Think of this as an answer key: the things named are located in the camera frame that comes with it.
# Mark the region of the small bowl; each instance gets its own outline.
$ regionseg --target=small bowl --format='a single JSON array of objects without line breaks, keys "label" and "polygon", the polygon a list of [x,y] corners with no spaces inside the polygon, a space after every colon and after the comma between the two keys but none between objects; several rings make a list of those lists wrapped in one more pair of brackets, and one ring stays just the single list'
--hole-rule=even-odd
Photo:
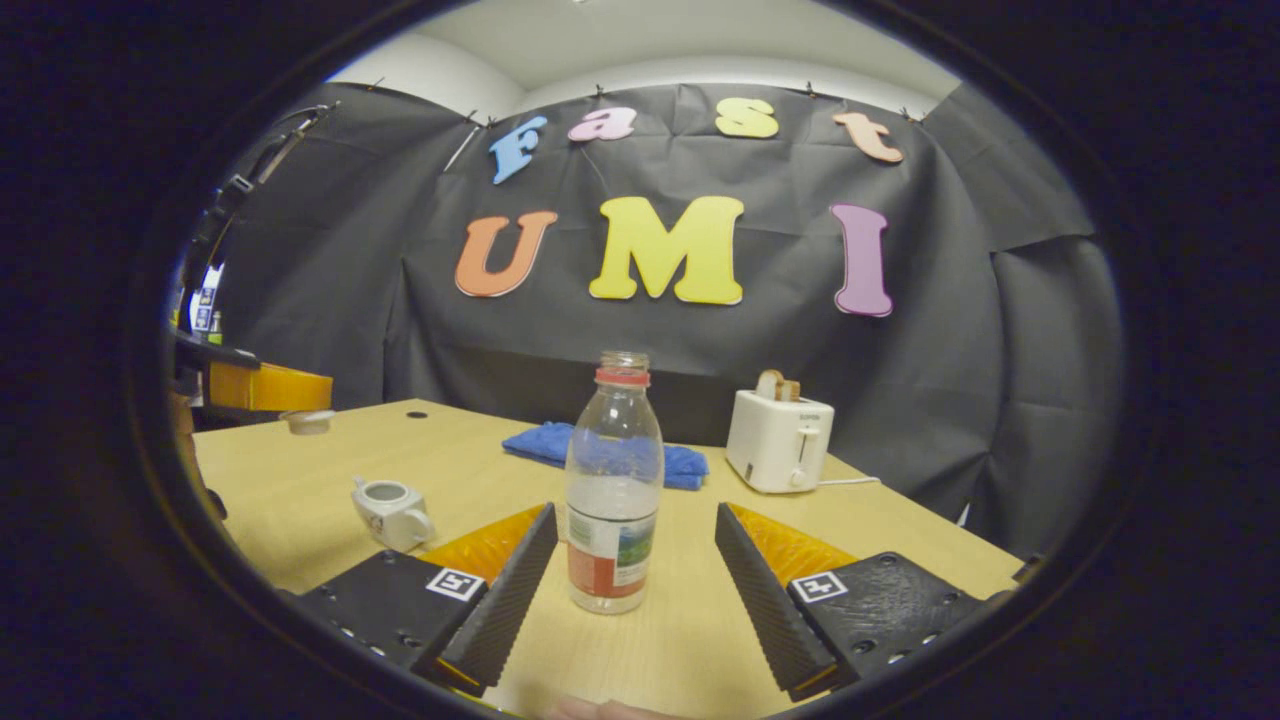
[{"label": "small bowl", "polygon": [[280,413],[280,419],[289,424],[289,432],[296,436],[317,436],[329,432],[329,420],[337,415],[333,410],[301,410]]}]

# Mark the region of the bottle label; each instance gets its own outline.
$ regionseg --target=bottle label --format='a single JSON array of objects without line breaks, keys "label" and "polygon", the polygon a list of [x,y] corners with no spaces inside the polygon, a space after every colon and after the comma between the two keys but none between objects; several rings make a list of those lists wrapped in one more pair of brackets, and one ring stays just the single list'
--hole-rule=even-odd
[{"label": "bottle label", "polygon": [[626,597],[644,587],[658,514],[607,520],[568,509],[568,579],[596,597]]}]

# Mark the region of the hand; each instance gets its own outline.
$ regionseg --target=hand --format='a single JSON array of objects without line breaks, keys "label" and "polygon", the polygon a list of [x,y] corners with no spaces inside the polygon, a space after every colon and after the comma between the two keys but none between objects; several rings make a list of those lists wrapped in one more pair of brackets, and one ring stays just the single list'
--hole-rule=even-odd
[{"label": "hand", "polygon": [[663,715],[652,710],[641,710],[611,700],[596,705],[576,697],[562,697],[543,720],[685,720],[675,715]]}]

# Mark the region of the wooden table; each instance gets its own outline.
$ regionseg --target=wooden table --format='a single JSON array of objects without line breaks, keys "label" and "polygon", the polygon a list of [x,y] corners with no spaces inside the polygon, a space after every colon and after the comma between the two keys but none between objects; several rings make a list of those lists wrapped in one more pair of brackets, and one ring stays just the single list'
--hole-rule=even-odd
[{"label": "wooden table", "polygon": [[[428,413],[412,419],[408,411]],[[205,482],[227,503],[227,529],[276,587],[312,589],[381,548],[351,503],[352,477],[399,480],[426,498],[448,542],[547,501],[563,502],[563,470],[507,455],[499,443],[530,425],[422,400],[339,413],[320,436],[284,423],[198,433]],[[777,689],[724,562],[716,506],[736,502],[867,557],[900,552],[986,598],[1014,587],[1021,562],[879,483],[767,496],[733,473],[719,447],[696,492],[664,489],[648,597],[626,615],[568,598],[561,543],[534,597],[498,687],[484,701],[526,717],[564,693],[690,717],[759,717],[792,703]],[[824,479],[863,473],[827,457]]]}]

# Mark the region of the ceiling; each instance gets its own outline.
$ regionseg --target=ceiling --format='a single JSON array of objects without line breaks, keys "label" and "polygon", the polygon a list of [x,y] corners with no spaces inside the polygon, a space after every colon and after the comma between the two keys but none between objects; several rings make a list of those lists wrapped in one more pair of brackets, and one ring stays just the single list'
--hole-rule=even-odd
[{"label": "ceiling", "polygon": [[415,32],[457,45],[525,90],[594,68],[694,55],[828,65],[945,97],[957,79],[810,0],[479,0]]}]

